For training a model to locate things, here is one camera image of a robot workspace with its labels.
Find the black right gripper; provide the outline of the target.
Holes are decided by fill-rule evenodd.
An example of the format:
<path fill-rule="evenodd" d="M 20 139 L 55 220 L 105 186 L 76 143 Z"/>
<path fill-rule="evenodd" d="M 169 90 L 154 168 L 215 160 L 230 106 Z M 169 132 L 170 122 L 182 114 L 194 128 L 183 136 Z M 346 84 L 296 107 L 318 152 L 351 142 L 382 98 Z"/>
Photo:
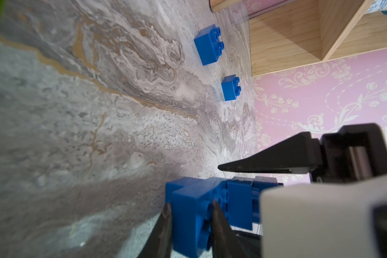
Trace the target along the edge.
<path fill-rule="evenodd" d="M 387 175 L 387 146 L 375 123 L 343 126 L 314 139 L 302 132 L 218 169 L 235 173 L 311 174 L 313 183 L 352 183 Z"/>

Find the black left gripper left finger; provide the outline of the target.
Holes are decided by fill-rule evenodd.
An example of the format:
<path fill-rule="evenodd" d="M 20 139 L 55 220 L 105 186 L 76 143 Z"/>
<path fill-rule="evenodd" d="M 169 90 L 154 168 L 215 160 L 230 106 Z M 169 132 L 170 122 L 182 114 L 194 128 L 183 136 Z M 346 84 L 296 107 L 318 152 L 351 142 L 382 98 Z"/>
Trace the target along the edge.
<path fill-rule="evenodd" d="M 173 249 L 172 229 L 172 206 L 166 203 L 138 258 L 170 258 Z"/>

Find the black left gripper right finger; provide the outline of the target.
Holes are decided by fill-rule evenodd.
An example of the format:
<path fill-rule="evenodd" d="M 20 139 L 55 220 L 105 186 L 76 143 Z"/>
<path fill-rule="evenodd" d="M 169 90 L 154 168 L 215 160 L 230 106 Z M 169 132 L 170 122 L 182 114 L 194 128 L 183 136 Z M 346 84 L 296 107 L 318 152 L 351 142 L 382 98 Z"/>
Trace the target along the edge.
<path fill-rule="evenodd" d="M 247 255 L 234 235 L 219 203 L 213 201 L 212 257 L 246 258 Z"/>

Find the blue lego brick assembly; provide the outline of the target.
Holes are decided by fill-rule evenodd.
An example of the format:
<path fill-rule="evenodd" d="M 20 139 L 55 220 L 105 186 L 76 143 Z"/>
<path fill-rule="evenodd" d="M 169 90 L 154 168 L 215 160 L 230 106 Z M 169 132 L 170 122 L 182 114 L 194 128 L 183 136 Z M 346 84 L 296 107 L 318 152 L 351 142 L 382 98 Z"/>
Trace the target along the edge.
<path fill-rule="evenodd" d="M 218 177 L 183 177 L 166 183 L 166 203 L 172 206 L 173 249 L 198 258 L 211 248 L 213 201 L 220 205 L 226 219 L 230 193 L 227 180 Z"/>

